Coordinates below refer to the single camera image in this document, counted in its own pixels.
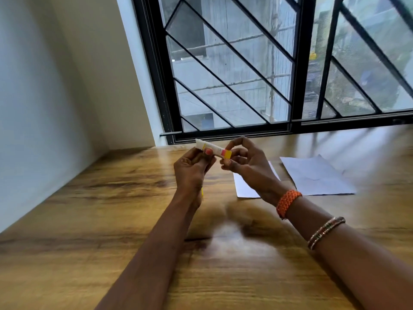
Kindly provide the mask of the person's right hand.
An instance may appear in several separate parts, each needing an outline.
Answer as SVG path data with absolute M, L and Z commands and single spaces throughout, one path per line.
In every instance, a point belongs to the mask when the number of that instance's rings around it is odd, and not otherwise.
M 245 136 L 235 138 L 229 142 L 226 149 L 231 150 L 235 147 L 244 147 L 249 151 L 248 158 L 230 158 L 244 166 L 241 177 L 265 202 L 276 206 L 282 195 L 290 188 L 275 176 L 264 151 L 250 139 Z

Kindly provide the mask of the person's left hand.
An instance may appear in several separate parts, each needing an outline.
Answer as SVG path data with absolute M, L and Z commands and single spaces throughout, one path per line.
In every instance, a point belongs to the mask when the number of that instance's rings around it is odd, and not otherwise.
M 185 166 L 185 154 L 173 165 L 176 192 L 174 199 L 198 209 L 202 203 L 202 188 L 206 174 L 199 166 Z

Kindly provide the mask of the white tube with yellow cap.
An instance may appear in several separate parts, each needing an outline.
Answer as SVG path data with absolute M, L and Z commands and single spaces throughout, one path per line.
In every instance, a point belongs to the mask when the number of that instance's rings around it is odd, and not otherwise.
M 210 150 L 214 156 L 218 156 L 222 159 L 230 159 L 232 155 L 232 152 L 230 150 L 224 149 L 220 146 L 214 145 L 201 139 L 195 139 L 195 147 L 203 151 L 204 153 Z

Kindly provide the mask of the person's right forearm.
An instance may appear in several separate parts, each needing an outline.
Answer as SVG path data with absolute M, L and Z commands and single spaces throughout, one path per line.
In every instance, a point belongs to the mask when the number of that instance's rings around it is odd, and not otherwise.
M 306 241 L 331 218 L 304 197 L 286 212 Z M 413 310 L 413 267 L 348 224 L 334 228 L 313 250 L 366 310 Z

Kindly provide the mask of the person's left forearm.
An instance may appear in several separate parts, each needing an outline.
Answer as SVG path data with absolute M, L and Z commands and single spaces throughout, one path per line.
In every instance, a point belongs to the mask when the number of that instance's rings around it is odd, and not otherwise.
M 178 188 L 172 201 L 95 310 L 162 310 L 202 190 Z

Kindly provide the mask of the white paper sheet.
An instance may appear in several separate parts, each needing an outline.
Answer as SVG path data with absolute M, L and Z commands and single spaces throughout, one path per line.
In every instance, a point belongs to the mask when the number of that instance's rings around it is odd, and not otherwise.
M 357 192 L 355 186 L 321 155 L 280 159 L 295 187 L 304 196 L 347 195 Z
M 261 196 L 245 182 L 241 175 L 233 173 L 233 177 L 238 198 L 261 199 Z

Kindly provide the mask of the orange braided wristband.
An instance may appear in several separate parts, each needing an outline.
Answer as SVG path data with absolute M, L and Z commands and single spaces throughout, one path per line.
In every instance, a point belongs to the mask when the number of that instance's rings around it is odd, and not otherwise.
M 276 205 L 276 211 L 279 215 L 280 219 L 286 219 L 286 212 L 288 208 L 292 205 L 292 203 L 299 197 L 302 197 L 302 193 L 296 190 L 289 190 L 285 194 L 282 195 L 280 200 Z

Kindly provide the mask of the grey building outside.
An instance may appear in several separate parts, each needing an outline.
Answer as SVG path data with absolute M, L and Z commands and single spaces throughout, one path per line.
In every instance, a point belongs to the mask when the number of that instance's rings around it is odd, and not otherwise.
M 285 123 L 297 0 L 159 0 L 183 132 Z

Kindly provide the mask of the beaded bangle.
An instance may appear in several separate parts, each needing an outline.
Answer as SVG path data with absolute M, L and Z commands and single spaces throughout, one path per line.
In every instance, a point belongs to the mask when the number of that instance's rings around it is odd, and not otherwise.
M 313 250 L 315 245 L 329 232 L 331 232 L 334 228 L 338 227 L 341 224 L 346 223 L 346 219 L 344 217 L 333 217 L 328 220 L 325 224 L 323 224 L 308 240 L 307 247 L 309 250 Z

